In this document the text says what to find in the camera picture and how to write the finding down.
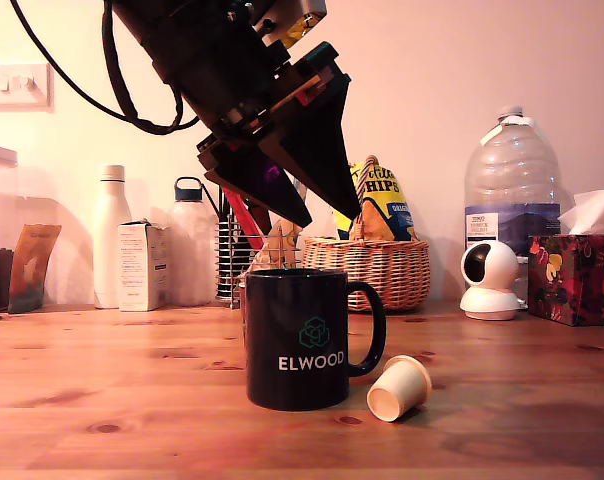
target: cardboard box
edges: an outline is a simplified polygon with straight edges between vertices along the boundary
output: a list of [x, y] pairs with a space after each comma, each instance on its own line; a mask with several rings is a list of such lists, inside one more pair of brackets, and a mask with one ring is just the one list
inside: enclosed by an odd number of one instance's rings
[[534, 237], [528, 302], [538, 317], [604, 325], [604, 235]]
[[168, 228], [147, 223], [118, 227], [120, 310], [145, 312], [167, 301], [169, 290]]

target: frosted glass bottle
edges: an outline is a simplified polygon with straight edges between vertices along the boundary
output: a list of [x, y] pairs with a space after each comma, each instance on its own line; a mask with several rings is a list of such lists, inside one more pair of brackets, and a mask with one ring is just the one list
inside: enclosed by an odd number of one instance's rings
[[[180, 188], [181, 180], [194, 180], [199, 187]], [[169, 210], [171, 303], [205, 305], [215, 298], [218, 218], [212, 204], [202, 201], [199, 179], [180, 177], [174, 188], [175, 203]]]
[[560, 233], [560, 171], [522, 107], [506, 107], [482, 138], [465, 177], [465, 247], [500, 240], [518, 257], [513, 291], [526, 308], [529, 236]]
[[118, 225], [131, 221], [124, 166], [104, 165], [93, 215], [93, 288], [97, 308], [118, 308]]

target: red handle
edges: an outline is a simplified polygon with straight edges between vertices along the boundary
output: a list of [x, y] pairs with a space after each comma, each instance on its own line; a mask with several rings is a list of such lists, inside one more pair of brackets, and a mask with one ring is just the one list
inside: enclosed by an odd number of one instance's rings
[[231, 204], [231, 208], [233, 208], [233, 212], [235, 213], [238, 222], [240, 222], [242, 230], [244, 230], [245, 235], [248, 236], [247, 240], [249, 241], [249, 244], [251, 244], [251, 248], [260, 250], [264, 245], [262, 237], [260, 236], [260, 230], [258, 230], [255, 220], [253, 220], [253, 217], [246, 209], [242, 197], [224, 187], [222, 187], [222, 190], [224, 191], [224, 195], [226, 195], [227, 200]]

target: black cable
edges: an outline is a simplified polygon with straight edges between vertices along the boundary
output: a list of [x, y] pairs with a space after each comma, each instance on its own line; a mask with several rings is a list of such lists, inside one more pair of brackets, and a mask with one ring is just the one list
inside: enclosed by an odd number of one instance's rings
[[126, 119], [140, 130], [153, 135], [168, 135], [174, 132], [177, 126], [182, 121], [184, 113], [184, 104], [182, 103], [182, 94], [180, 90], [173, 84], [170, 84], [175, 98], [175, 118], [169, 126], [156, 125], [148, 120], [141, 119], [138, 116], [138, 111], [131, 100], [131, 94], [126, 86], [122, 70], [120, 70], [120, 62], [118, 60], [118, 52], [115, 47], [115, 38], [113, 36], [113, 0], [104, 0], [104, 14], [102, 15], [102, 44], [104, 46], [104, 59], [106, 60], [106, 68], [109, 72], [109, 79], [113, 87], [115, 98], [124, 113]]
[[[47, 61], [51, 64], [51, 66], [58, 73], [58, 75], [60, 75], [60, 77], [62, 77], [62, 79], [69, 85], [69, 87], [71, 87], [73, 89], [73, 91], [75, 91], [75, 93], [80, 95], [84, 100], [89, 102], [95, 108], [103, 111], [104, 113], [106, 113], [108, 115], [111, 115], [112, 117], [117, 118], [118, 120], [122, 120], [127, 123], [132, 123], [126, 116], [124, 116], [118, 112], [115, 112], [115, 111], [111, 110], [110, 108], [105, 107], [97, 100], [94, 100], [91, 96], [89, 96], [87, 93], [85, 93], [84, 90], [82, 90], [73, 80], [71, 80], [71, 78], [64, 72], [64, 70], [62, 70], [62, 67], [60, 67], [60, 65], [58, 65], [58, 63], [51, 56], [51, 54], [47, 51], [47, 49], [42, 44], [42, 42], [40, 42], [38, 37], [35, 35], [35, 32], [31, 28], [31, 25], [29, 25], [29, 22], [27, 21], [26, 17], [24, 16], [24, 13], [22, 12], [22, 9], [20, 8], [20, 5], [18, 4], [17, 0], [10, 0], [10, 1], [11, 1], [11, 6], [13, 7], [13, 10], [15, 11], [15, 14], [17, 15], [18, 19], [20, 20], [22, 27], [24, 27], [24, 30], [26, 31], [26, 33], [29, 36], [29, 38], [31, 39], [31, 41], [35, 44], [35, 46], [38, 48], [38, 50], [44, 56], [44, 58], [46, 58]], [[185, 128], [192, 127], [193, 125], [198, 123], [199, 120], [200, 119], [196, 115], [189, 122], [175, 127], [175, 130], [184, 130]]]

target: floral tissue box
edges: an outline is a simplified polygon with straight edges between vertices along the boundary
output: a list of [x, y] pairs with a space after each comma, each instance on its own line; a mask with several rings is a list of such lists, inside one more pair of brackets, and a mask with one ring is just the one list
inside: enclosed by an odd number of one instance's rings
[[604, 235], [534, 237], [528, 303], [538, 317], [604, 325]]

